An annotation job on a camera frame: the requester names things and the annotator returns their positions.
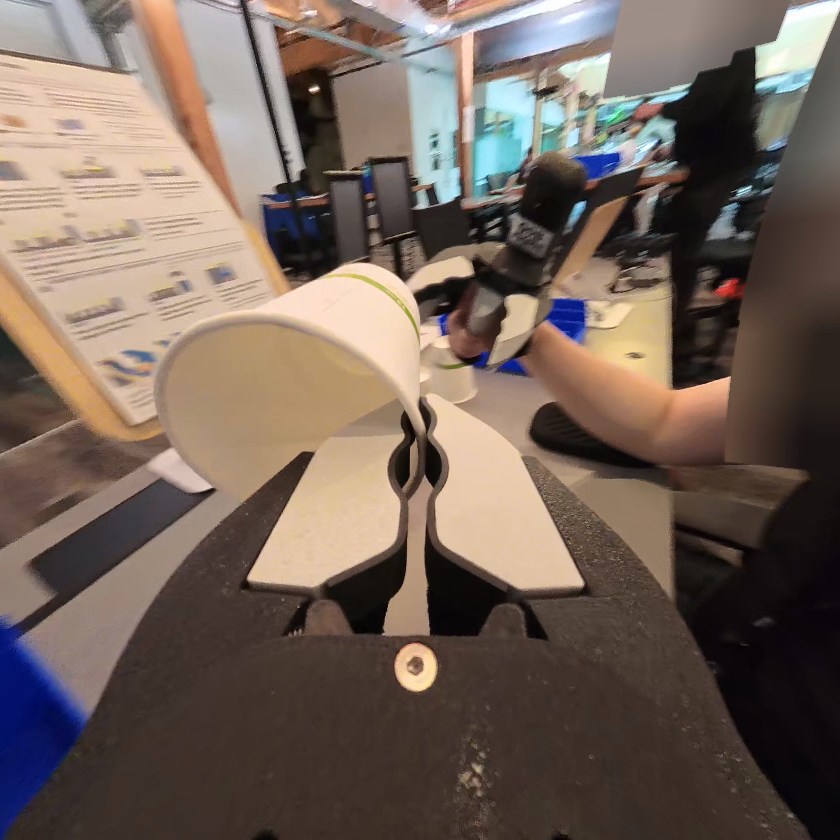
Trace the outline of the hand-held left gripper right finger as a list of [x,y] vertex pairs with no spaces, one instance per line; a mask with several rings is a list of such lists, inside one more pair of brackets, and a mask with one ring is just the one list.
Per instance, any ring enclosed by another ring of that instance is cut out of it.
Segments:
[[436,394],[427,420],[427,581],[455,599],[557,599],[585,582],[518,450]]

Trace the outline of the blue plastic bin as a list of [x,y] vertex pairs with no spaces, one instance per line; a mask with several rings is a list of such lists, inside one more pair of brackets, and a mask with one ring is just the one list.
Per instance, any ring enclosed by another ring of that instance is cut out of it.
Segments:
[[67,757],[87,720],[77,699],[2,617],[2,838]]
[[[555,298],[552,308],[545,319],[574,343],[582,344],[587,332],[586,302],[576,298]],[[530,373],[523,366],[521,358],[530,349],[532,338],[522,345],[520,351],[509,360],[493,368],[495,372],[520,377],[529,377]]]

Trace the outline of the black chair back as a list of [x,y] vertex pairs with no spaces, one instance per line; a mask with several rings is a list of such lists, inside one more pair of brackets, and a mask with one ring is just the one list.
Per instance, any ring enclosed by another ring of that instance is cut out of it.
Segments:
[[448,203],[414,208],[413,223],[427,263],[447,249],[474,243],[469,216],[459,197]]

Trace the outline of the black framed floor sign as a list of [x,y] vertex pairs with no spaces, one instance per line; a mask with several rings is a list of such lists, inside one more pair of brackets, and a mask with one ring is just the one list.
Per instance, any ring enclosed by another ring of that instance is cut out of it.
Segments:
[[363,176],[357,171],[326,171],[326,176],[338,262],[367,262],[371,259],[371,245]]
[[414,190],[405,156],[378,156],[367,161],[374,188],[374,203],[383,245],[392,250],[393,271],[405,278],[402,243],[415,234]]

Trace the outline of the printed instruction sheet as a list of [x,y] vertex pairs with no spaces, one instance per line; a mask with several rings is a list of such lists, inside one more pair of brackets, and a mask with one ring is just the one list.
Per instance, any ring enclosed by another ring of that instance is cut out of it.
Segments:
[[194,323],[277,294],[228,200],[130,74],[2,54],[2,270],[119,422]]

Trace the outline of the person's black shirt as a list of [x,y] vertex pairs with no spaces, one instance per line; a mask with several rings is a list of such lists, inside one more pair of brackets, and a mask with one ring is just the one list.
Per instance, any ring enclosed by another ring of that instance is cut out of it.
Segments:
[[795,488],[739,567],[678,548],[675,582],[759,769],[812,838],[838,838],[838,479]]

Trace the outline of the black mesh pad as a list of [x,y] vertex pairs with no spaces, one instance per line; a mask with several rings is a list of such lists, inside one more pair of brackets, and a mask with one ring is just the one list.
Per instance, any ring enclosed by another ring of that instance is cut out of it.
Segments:
[[605,466],[650,469],[655,465],[604,443],[576,423],[554,402],[542,405],[528,430],[531,440],[556,455],[589,460]]

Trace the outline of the wooden support post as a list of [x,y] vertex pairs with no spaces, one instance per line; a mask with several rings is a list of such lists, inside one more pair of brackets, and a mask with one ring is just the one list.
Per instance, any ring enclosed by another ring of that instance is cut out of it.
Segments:
[[131,7],[182,137],[241,216],[175,2],[132,1]]
[[474,188],[473,144],[475,110],[473,104],[475,32],[468,31],[453,42],[458,104],[458,169],[460,195],[469,198]]

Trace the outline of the wooden clipboard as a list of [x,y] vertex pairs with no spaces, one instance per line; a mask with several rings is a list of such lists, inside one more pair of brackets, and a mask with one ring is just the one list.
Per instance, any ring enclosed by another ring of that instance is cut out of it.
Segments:
[[[43,211],[2,211],[2,225],[17,225],[35,221],[37,214],[45,214],[48,222],[55,222],[58,209]],[[238,218],[245,241],[258,257],[272,294],[282,296],[291,290],[266,238],[251,223]],[[95,433],[122,440],[139,442],[161,436],[163,429],[157,417],[136,425],[127,423],[113,404],[102,384],[70,351],[67,337],[57,331],[48,313],[40,307],[23,281],[13,276],[12,269],[2,266],[2,327],[36,370],[43,375],[69,409]]]

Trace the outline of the person's right forearm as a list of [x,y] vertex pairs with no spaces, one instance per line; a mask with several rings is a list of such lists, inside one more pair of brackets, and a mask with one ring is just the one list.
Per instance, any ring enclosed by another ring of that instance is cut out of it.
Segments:
[[730,377],[669,389],[598,358],[546,322],[535,329],[522,363],[562,410],[607,445],[660,466],[726,461]]

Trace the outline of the person's right hand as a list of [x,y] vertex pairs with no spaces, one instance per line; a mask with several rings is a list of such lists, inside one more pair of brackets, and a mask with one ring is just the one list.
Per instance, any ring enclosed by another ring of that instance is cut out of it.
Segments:
[[492,350],[501,329],[498,315],[489,318],[484,328],[472,332],[469,328],[469,312],[459,308],[448,315],[447,330],[449,347],[462,360],[472,360]]

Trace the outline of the black light stand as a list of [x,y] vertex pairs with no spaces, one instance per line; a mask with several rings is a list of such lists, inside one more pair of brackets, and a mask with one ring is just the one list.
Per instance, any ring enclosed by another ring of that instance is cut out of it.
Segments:
[[291,178],[290,170],[289,170],[289,161],[287,156],[287,151],[285,145],[283,143],[280,126],[277,120],[277,113],[275,110],[274,101],[271,94],[270,84],[268,80],[268,76],[266,74],[266,68],[264,62],[262,60],[262,56],[259,49],[259,40],[257,38],[257,33],[254,25],[254,21],[252,19],[252,15],[249,10],[249,2],[248,1],[239,1],[238,2],[242,18],[245,25],[245,31],[248,37],[250,52],[253,58],[253,62],[255,65],[255,71],[257,74],[257,78],[259,81],[259,87],[261,89],[262,98],[264,101],[266,115],[269,121],[270,131],[272,133],[276,151],[279,157],[280,162],[280,169],[284,177],[285,182],[285,190],[286,193],[289,195],[289,200],[292,203],[297,201],[297,196],[295,193],[295,185]]

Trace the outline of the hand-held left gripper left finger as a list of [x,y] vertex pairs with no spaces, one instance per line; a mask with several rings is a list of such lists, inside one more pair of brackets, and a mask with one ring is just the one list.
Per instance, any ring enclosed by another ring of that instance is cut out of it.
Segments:
[[248,587],[320,595],[398,549],[413,442],[403,410],[376,410],[321,444],[251,567]]

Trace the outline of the white paper cup green band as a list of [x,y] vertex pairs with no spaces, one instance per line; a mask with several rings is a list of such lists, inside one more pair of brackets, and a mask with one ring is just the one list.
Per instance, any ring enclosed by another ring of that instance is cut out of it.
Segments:
[[422,324],[402,279],[367,263],[341,266],[186,330],[156,372],[158,419],[190,469],[240,501],[392,403],[424,455]]
[[453,404],[466,403],[476,396],[474,367],[452,351],[447,335],[433,339],[422,353],[421,373],[425,396],[440,396]]

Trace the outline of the tilted wooden board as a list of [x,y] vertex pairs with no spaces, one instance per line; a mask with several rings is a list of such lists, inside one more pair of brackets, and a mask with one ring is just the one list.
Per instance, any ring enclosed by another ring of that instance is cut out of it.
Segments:
[[643,165],[617,171],[600,179],[587,192],[582,214],[563,237],[556,266],[552,268],[553,291],[559,291],[587,266],[629,197],[636,192],[643,171]]

